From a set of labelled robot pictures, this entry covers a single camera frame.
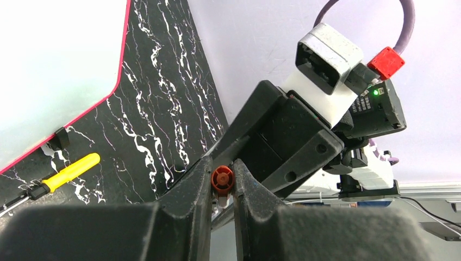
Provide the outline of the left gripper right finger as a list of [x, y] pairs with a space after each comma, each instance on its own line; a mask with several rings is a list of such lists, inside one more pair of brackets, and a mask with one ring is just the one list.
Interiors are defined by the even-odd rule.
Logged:
[[419, 224], [388, 208], [292, 207], [241, 160], [235, 174], [238, 260], [433, 260]]

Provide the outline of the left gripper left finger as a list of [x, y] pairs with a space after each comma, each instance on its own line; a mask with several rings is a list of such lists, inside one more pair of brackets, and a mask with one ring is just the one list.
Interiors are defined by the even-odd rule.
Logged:
[[208, 260], [211, 157], [152, 203], [39, 206], [1, 233], [1, 260]]

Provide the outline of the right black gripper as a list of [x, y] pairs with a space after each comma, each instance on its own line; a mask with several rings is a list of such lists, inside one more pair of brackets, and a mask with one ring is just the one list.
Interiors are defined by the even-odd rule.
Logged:
[[[235, 222], [252, 230], [252, 176], [286, 198], [344, 148], [298, 95], [268, 80], [258, 83], [215, 146], [169, 191], [171, 231], [214, 231]], [[221, 165], [235, 174], [229, 207], [213, 213], [211, 174]]]

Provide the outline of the red marker cap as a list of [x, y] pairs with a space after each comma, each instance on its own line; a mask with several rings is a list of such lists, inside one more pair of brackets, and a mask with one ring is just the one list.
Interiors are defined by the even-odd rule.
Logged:
[[235, 183], [234, 172], [225, 165], [218, 166], [211, 174], [211, 187], [215, 197], [227, 200]]

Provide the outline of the pink framed whiteboard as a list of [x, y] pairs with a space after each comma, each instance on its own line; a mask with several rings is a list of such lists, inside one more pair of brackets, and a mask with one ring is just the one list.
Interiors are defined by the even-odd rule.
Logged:
[[1, 171], [111, 96], [130, 1], [1, 1]]

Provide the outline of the white marker pen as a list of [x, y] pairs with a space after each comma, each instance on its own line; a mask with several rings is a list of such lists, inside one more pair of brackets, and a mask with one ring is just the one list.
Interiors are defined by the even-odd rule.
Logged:
[[228, 197], [217, 197], [212, 201], [213, 213], [220, 213], [230, 204], [230, 198]]

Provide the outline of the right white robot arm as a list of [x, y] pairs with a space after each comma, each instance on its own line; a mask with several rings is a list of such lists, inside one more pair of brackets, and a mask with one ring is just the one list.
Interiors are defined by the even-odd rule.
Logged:
[[343, 200], [374, 200], [399, 194], [397, 182], [372, 188], [353, 174], [386, 156], [365, 154], [377, 136], [405, 129], [391, 81], [363, 114], [347, 110], [331, 127], [299, 92], [261, 81], [223, 137], [171, 189], [176, 203], [211, 205], [212, 197], [244, 197], [248, 208], [268, 217], [275, 206], [319, 170], [340, 176]]

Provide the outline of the black board clip right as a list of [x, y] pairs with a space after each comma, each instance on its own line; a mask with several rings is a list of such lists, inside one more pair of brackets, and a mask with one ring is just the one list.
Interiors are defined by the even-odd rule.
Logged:
[[59, 128], [54, 132], [48, 144], [53, 150], [64, 150], [70, 145], [70, 139], [65, 127]]

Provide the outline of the yellow handled screwdriver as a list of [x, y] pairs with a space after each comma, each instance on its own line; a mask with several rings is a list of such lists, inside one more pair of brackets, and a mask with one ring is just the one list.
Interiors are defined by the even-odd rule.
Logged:
[[39, 184], [33, 185], [31, 188], [21, 192], [17, 198], [4, 204], [1, 208], [1, 217], [7, 215], [10, 211], [27, 201], [36, 201], [45, 195], [54, 193], [65, 183], [76, 179], [89, 169], [99, 164], [100, 160], [101, 157], [98, 153], [90, 153], [65, 167], [54, 176], [43, 179]]

